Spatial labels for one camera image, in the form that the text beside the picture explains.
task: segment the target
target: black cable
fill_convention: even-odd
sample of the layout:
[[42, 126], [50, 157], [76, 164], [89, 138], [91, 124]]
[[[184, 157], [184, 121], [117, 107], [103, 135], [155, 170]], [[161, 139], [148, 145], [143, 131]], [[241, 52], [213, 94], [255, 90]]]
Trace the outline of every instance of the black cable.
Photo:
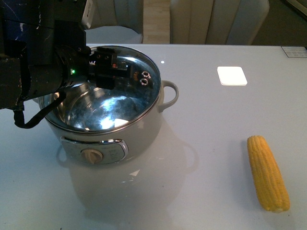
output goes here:
[[58, 107], [66, 98], [65, 92], [59, 92], [59, 97], [54, 100], [51, 104], [43, 108], [39, 111], [35, 116], [31, 118], [28, 123], [24, 123], [24, 112], [20, 110], [14, 111], [14, 120], [15, 125], [19, 128], [33, 128], [34, 126], [38, 125], [38, 123], [44, 119], [44, 117], [50, 113], [53, 109]]

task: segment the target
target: chair back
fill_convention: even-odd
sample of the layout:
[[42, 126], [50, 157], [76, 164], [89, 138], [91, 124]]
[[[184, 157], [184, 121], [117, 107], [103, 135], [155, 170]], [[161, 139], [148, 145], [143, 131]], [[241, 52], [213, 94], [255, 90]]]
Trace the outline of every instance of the chair back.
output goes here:
[[268, 0], [171, 0], [170, 43], [250, 45]]
[[143, 0], [96, 0], [89, 43], [141, 43]]

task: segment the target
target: corn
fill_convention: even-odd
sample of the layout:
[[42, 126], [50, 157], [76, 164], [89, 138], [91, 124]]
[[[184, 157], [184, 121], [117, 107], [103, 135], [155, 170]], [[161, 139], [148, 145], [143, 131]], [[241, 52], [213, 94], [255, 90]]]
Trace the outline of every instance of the corn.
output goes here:
[[257, 197], [271, 212], [287, 211], [290, 199], [273, 153], [262, 136], [248, 138], [248, 156]]

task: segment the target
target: pot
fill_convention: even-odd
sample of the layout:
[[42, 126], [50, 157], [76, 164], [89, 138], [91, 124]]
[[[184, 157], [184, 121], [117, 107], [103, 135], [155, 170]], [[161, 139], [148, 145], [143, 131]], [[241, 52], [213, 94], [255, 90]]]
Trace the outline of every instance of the pot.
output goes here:
[[[119, 78], [114, 89], [90, 82], [66, 89], [64, 102], [46, 116], [67, 155], [91, 164], [128, 161], [141, 154], [158, 135], [162, 112], [179, 96], [177, 86], [161, 80], [158, 67], [145, 54], [122, 46], [107, 48], [115, 51], [117, 67], [129, 67], [131, 77]], [[176, 93], [167, 103], [165, 87]], [[58, 96], [40, 97], [40, 108]]]

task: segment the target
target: white table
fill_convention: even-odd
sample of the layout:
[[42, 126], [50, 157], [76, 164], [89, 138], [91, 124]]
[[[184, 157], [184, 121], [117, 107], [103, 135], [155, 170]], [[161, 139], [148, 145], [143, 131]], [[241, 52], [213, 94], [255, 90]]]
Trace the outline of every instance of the white table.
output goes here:
[[[154, 143], [129, 163], [88, 166], [66, 159], [45, 120], [22, 130], [12, 111], [0, 110], [0, 229], [305, 230], [307, 58], [280, 47], [130, 47], [180, 90]], [[242, 67], [247, 85], [221, 85], [218, 66]], [[26, 103], [26, 119], [37, 111]], [[287, 212], [258, 203], [246, 148], [252, 135], [263, 135], [275, 155]]]

